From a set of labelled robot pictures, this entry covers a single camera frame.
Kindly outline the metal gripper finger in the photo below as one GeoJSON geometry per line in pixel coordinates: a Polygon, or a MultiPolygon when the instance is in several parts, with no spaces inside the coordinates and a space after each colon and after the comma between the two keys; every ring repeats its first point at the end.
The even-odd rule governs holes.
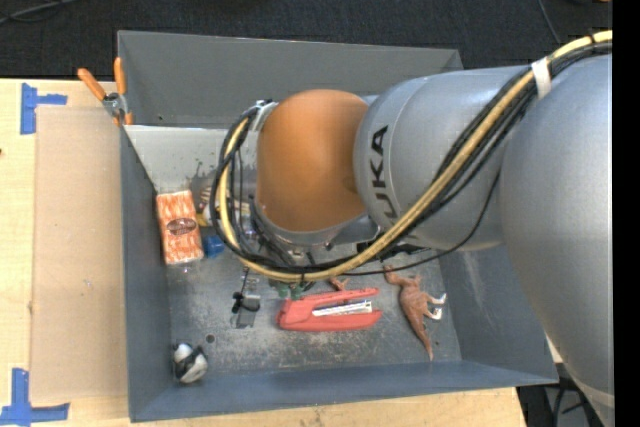
{"type": "Polygon", "coordinates": [[[243,301],[244,301],[244,290],[247,284],[247,280],[248,280],[248,276],[249,276],[249,268],[248,267],[244,267],[243,268],[243,274],[242,274],[242,284],[240,286],[240,289],[235,291],[232,295],[233,298],[233,305],[232,305],[232,313],[233,314],[238,314],[240,309],[243,306],[243,301]]]}
{"type": "Polygon", "coordinates": [[[260,307],[261,303],[259,295],[244,294],[243,306],[239,313],[235,314],[235,328],[251,328],[254,325],[254,321],[260,307]]]}

